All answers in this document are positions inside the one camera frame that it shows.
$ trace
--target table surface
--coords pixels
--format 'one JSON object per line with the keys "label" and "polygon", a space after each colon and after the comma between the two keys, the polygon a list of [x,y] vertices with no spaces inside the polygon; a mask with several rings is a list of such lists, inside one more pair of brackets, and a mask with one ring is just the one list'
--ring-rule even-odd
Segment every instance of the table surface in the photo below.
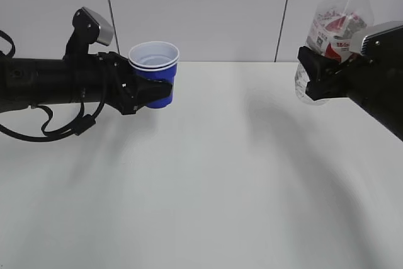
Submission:
{"label": "table surface", "polygon": [[349,100],[299,102],[296,68],[183,62],[168,108],[0,136],[1,268],[400,268],[403,143]]}

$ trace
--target white cup rim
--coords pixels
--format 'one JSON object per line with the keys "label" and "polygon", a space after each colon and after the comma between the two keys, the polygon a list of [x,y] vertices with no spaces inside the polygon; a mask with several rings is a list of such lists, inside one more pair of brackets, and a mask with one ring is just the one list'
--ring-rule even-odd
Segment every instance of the white cup rim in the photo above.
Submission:
{"label": "white cup rim", "polygon": [[137,66],[136,64],[134,64],[130,59],[128,61],[128,63],[135,69],[142,71],[142,72],[161,72],[161,71],[165,71],[166,69],[170,69],[172,66],[174,66],[175,64],[178,64],[178,61],[172,62],[170,65],[168,66],[164,66],[164,67],[160,67],[160,68],[155,68],[155,69],[145,69],[143,67]]}
{"label": "white cup rim", "polygon": [[[165,45],[169,45],[170,47],[173,47],[174,49],[175,49],[175,51],[176,51],[176,53],[177,53],[177,56],[173,59],[173,60],[171,60],[171,61],[169,61],[169,62],[167,62],[167,63],[165,63],[165,64],[160,64],[160,65],[158,65],[158,66],[148,66],[148,65],[145,65],[145,64],[139,64],[139,63],[137,63],[137,62],[133,62],[132,60],[131,60],[131,58],[130,58],[130,54],[132,53],[132,50],[134,50],[135,48],[137,48],[137,47],[141,47],[141,46],[143,46],[143,45],[147,45],[147,44],[150,44],[150,43],[163,43],[163,44],[165,44]],[[132,47],[129,51],[128,51],[128,61],[130,62],[130,63],[132,63],[133,65],[132,66],[135,66],[135,68],[141,68],[141,69],[148,69],[148,70],[153,70],[153,71],[156,71],[156,69],[160,69],[160,68],[164,68],[164,67],[167,67],[167,68],[165,68],[165,69],[168,69],[168,68],[170,68],[170,67],[172,67],[173,65],[174,65],[174,63],[177,63],[178,61],[179,61],[179,49],[174,45],[174,44],[172,44],[172,43],[169,43],[169,42],[165,42],[165,41],[149,41],[149,42],[144,42],[144,43],[140,43],[140,44],[138,44],[138,45],[135,45],[134,47]]]}

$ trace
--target clear plastic bottle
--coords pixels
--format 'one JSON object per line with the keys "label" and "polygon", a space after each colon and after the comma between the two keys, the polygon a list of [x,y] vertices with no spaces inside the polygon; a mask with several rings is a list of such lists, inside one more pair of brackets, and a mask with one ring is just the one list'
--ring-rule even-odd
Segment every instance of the clear plastic bottle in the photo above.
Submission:
{"label": "clear plastic bottle", "polygon": [[[370,0],[324,0],[315,13],[306,46],[318,54],[338,60],[351,57],[349,45],[354,33],[374,23]],[[295,75],[295,92],[306,104],[323,105],[305,94],[309,77],[302,64]]]}

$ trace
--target screw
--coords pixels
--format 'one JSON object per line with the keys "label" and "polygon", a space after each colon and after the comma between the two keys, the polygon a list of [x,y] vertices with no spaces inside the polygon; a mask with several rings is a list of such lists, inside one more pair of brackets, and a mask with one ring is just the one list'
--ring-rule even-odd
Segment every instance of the screw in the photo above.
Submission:
{"label": "screw", "polygon": [[19,69],[15,69],[11,72],[11,77],[12,78],[21,78],[23,76],[23,72],[20,71]]}

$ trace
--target blue plastic cup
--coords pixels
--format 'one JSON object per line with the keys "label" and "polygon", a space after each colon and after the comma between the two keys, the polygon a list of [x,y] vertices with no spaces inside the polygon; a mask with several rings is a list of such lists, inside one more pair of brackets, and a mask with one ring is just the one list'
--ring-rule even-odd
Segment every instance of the blue plastic cup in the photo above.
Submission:
{"label": "blue plastic cup", "polygon": [[[146,42],[132,47],[128,61],[136,74],[149,80],[174,84],[178,69],[179,50],[168,42]],[[172,103],[173,92],[167,98],[147,104],[149,108],[164,108]]]}

